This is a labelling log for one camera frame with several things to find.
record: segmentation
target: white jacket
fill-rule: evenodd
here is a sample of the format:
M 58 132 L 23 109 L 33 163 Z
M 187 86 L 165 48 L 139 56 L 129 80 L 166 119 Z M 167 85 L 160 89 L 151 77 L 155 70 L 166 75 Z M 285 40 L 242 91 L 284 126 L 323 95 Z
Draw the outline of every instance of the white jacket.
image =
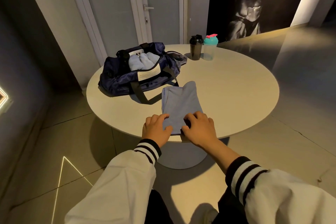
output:
M 143 224 L 160 155 L 157 144 L 144 139 L 134 151 L 113 158 L 86 197 L 65 216 L 65 223 Z M 250 224 L 336 223 L 336 199 L 286 172 L 266 170 L 239 157 L 225 181 L 244 205 Z

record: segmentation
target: round table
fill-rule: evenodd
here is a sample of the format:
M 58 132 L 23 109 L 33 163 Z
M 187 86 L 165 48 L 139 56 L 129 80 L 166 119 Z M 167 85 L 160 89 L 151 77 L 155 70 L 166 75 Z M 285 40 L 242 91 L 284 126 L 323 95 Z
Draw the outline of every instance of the round table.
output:
M 166 51 L 190 52 L 188 44 L 172 44 Z M 105 123 L 121 132 L 141 137 L 146 117 L 161 114 L 161 101 L 153 105 L 136 102 L 134 96 L 108 97 L 98 89 L 101 67 L 90 79 L 86 97 L 92 111 Z M 188 59 L 177 76 L 180 86 L 195 81 L 203 112 L 215 122 L 218 138 L 243 131 L 263 120 L 274 109 L 279 86 L 271 72 L 257 61 L 223 48 L 215 49 L 212 61 Z M 151 99 L 165 85 L 145 92 Z M 161 148 L 158 162 L 173 169 L 200 163 L 206 153 L 181 136 L 170 136 Z

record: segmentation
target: black pants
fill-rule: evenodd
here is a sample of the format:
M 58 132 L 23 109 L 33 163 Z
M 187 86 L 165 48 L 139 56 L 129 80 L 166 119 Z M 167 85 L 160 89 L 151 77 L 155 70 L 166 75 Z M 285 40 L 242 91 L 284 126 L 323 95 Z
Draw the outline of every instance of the black pants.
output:
M 232 194 L 229 188 L 218 202 L 219 214 L 212 222 L 213 224 L 235 223 L 248 224 L 244 207 Z M 156 190 L 152 190 L 149 195 L 145 224 L 162 223 L 173 224 L 168 209 L 161 195 Z

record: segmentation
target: white tabletop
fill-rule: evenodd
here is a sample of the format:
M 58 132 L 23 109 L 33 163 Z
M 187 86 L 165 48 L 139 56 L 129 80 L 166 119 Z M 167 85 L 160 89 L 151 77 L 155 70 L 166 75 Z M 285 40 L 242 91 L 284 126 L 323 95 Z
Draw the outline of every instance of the white tabletop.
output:
M 167 45 L 166 51 L 185 54 L 190 52 L 190 46 Z M 96 71 L 87 86 L 86 96 L 92 111 L 111 127 L 141 137 L 146 117 L 162 113 L 161 101 L 145 105 L 129 95 L 104 95 L 98 89 L 102 70 Z M 270 114 L 279 98 L 278 83 L 267 68 L 243 54 L 223 48 L 216 48 L 212 61 L 188 59 L 177 80 L 180 86 L 196 82 L 203 112 L 214 120 L 219 138 L 257 124 Z M 145 92 L 147 99 L 159 94 L 165 86 Z M 181 138 L 171 136 L 169 141 L 181 142 Z

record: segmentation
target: bag label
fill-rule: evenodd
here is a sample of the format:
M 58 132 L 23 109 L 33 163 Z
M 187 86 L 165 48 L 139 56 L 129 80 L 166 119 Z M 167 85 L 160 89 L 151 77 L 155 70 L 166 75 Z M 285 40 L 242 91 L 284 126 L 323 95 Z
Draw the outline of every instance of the bag label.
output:
M 136 50 L 136 51 L 133 51 L 133 52 L 129 52 L 129 56 L 132 56 L 132 55 L 140 56 L 141 53 L 144 53 L 144 50 L 143 50 L 143 49 L 141 49 L 141 50 Z
M 158 75 L 159 73 L 161 73 L 161 68 L 160 64 L 157 64 L 156 67 L 154 67 L 150 71 L 144 71 L 144 72 L 138 71 L 138 80 L 139 81 L 146 80 L 148 78 Z

